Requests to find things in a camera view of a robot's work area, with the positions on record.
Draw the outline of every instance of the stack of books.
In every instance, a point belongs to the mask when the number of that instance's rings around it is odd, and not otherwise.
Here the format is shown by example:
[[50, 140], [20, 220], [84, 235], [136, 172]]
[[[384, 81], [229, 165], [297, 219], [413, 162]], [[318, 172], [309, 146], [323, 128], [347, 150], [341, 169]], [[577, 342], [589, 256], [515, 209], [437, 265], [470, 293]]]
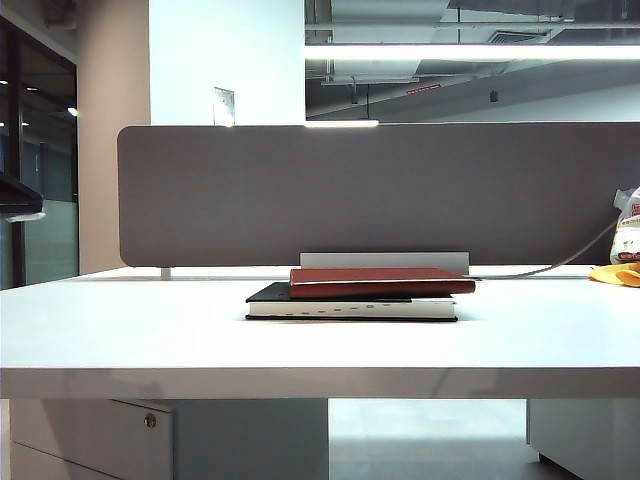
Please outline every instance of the stack of books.
[[456, 321], [471, 278], [440, 268], [296, 268], [247, 299], [250, 320]]

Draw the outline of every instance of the filing cabinet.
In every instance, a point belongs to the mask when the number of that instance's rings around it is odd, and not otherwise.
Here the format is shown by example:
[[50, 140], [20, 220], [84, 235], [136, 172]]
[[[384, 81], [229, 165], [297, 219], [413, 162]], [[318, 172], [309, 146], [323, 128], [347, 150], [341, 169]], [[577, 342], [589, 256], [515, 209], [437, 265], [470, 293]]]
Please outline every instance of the filing cabinet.
[[326, 480], [327, 402], [12, 400], [12, 480]]
[[531, 446], [580, 478], [638, 479], [637, 399], [531, 399], [527, 421]]

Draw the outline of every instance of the red notebook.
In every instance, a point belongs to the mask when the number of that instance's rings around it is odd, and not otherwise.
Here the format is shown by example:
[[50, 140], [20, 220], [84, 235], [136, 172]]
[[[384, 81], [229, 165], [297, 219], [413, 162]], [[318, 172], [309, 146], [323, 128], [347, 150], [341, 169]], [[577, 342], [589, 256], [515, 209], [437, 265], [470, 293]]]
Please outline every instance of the red notebook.
[[292, 269], [289, 295], [297, 298], [420, 298], [471, 293], [475, 282], [441, 268]]

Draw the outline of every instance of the yellow object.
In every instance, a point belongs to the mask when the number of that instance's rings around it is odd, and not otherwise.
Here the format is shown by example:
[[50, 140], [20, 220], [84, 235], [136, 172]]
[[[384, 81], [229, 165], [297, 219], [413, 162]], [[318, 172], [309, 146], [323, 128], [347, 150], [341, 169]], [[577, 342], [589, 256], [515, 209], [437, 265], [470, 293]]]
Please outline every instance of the yellow object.
[[640, 287], [640, 273], [634, 270], [620, 270], [616, 277], [628, 287]]
[[613, 285], [640, 286], [640, 262], [621, 263], [598, 267], [589, 275], [591, 280], [611, 283]]

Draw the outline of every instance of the drawer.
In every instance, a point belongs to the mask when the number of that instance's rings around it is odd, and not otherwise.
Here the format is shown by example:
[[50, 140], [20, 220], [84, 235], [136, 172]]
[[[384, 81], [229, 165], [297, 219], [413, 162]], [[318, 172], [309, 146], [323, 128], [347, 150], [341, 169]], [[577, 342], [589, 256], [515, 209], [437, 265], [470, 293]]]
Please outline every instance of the drawer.
[[114, 480], [61, 458], [14, 443], [11, 445], [12, 480]]
[[172, 478], [172, 429], [170, 412], [112, 400], [11, 401], [13, 442], [127, 480]]

